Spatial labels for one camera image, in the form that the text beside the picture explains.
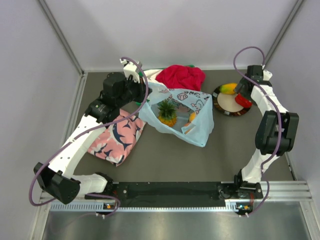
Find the yellow orange mango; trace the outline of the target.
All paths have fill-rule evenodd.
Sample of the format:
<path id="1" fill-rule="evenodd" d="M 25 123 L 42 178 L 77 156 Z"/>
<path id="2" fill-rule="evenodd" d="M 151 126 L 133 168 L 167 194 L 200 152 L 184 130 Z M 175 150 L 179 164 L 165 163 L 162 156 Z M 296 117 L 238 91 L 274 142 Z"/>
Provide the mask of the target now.
<path id="1" fill-rule="evenodd" d="M 189 116 L 188 121 L 191 123 L 196 118 L 196 116 L 197 116 L 196 112 L 192 112 Z"/>

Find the orange peach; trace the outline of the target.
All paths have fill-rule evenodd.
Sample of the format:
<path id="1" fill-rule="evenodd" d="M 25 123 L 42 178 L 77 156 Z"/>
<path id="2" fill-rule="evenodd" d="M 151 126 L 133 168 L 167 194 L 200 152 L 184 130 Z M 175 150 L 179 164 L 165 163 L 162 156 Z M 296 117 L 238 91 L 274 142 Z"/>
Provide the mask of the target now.
<path id="1" fill-rule="evenodd" d="M 185 131 L 184 131 L 184 134 L 188 134 L 189 132 L 191 132 L 194 128 L 195 128 L 195 125 L 191 122 L 191 121 L 188 121 L 184 127 L 186 127 Z"/>

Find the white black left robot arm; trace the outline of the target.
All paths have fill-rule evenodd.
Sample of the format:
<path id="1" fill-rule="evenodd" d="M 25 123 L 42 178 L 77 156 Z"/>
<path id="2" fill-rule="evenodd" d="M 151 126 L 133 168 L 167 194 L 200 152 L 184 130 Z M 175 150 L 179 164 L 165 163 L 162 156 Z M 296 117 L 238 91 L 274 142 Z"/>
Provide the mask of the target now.
<path id="1" fill-rule="evenodd" d="M 74 175 L 74 171 L 92 143 L 108 127 L 119 123 L 120 109 L 130 102 L 143 105 L 151 92 L 142 70 L 108 74 L 99 96 L 89 104 L 69 139 L 46 163 L 36 164 L 31 183 L 38 183 L 43 191 L 65 205 L 84 195 L 109 198 L 114 191 L 110 177 L 100 172 Z"/>

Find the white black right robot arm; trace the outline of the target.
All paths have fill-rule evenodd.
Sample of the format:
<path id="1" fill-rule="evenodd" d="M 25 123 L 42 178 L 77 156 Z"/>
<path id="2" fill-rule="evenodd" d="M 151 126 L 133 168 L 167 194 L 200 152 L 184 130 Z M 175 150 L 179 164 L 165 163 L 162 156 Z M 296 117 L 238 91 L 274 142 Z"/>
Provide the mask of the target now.
<path id="1" fill-rule="evenodd" d="M 233 192 L 239 198 L 258 192 L 260 181 L 270 165 L 293 149 L 299 115 L 279 102 L 270 83 L 272 74 L 261 65 L 250 65 L 235 88 L 258 107 L 262 119 L 255 135 L 255 152 L 234 177 Z"/>

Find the yellow green mango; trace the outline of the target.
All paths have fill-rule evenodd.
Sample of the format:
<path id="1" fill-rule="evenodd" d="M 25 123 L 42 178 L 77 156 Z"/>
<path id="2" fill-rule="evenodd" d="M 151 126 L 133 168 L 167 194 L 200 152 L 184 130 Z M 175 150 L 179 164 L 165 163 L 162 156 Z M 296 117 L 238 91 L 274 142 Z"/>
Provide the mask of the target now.
<path id="1" fill-rule="evenodd" d="M 223 84 L 219 87 L 219 91 L 222 94 L 225 95 L 234 95 L 235 92 L 235 88 L 237 87 L 237 83 L 227 83 L 227 84 Z"/>

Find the red bell pepper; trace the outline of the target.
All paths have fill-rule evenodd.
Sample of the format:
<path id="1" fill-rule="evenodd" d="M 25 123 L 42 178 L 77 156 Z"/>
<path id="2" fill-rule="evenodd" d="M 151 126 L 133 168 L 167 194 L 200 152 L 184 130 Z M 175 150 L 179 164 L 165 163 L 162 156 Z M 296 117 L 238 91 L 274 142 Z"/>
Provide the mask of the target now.
<path id="1" fill-rule="evenodd" d="M 234 98 L 235 102 L 242 106 L 243 108 L 249 109 L 252 107 L 252 102 L 245 97 L 243 97 L 240 93 Z"/>

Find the light blue cartoon plastic bag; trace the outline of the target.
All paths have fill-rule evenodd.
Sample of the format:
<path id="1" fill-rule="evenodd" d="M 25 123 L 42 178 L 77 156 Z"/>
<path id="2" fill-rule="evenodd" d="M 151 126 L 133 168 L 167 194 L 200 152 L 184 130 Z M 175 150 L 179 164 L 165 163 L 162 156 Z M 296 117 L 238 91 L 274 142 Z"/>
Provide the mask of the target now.
<path id="1" fill-rule="evenodd" d="M 155 83 L 150 83 L 148 86 L 152 89 L 152 93 L 148 96 L 148 102 L 140 109 L 139 118 L 160 133 L 172 134 L 189 144 L 204 147 L 214 128 L 212 96 L 201 91 L 167 88 L 165 85 Z M 163 100 L 169 100 L 175 106 L 177 122 L 173 127 L 158 120 L 158 106 Z M 188 134 L 184 134 L 186 129 L 184 125 L 193 112 L 196 112 L 196 117 L 192 121 L 195 127 Z"/>

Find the plastic pineapple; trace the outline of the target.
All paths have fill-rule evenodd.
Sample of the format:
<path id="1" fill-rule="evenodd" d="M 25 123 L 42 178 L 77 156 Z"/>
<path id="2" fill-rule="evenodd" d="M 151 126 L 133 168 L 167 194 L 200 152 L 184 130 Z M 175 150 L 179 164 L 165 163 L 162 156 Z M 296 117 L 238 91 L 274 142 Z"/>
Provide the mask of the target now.
<path id="1" fill-rule="evenodd" d="M 168 126 L 173 127 L 177 123 L 177 111 L 175 105 L 169 100 L 163 100 L 158 105 L 158 120 Z"/>

